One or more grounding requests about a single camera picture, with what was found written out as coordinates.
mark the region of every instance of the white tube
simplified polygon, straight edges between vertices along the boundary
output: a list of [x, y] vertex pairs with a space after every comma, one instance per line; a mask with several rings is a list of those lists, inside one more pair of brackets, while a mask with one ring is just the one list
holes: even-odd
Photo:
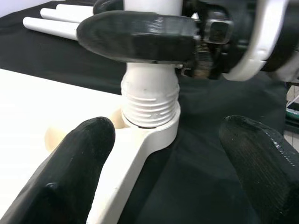
[[[182, 0], [124, 0], [125, 10], [181, 15]], [[158, 127], [176, 112], [178, 79], [174, 65], [127, 63], [121, 83], [122, 112], [140, 127]]]
[[38, 18], [25, 17], [24, 27], [34, 31], [77, 40], [78, 23], [43, 20]]
[[93, 7], [92, 6], [77, 6], [77, 5], [66, 5], [66, 4], [58, 4], [56, 6], [56, 10], [65, 13], [86, 13], [89, 15], [93, 15]]
[[80, 23], [83, 20], [91, 17], [93, 14], [86, 13], [84, 11], [80, 13], [66, 13], [63, 11], [58, 11], [51, 8], [42, 8], [41, 9], [41, 16], [47, 20], [57, 20], [57, 21], [64, 21], [64, 22], [74, 22]]

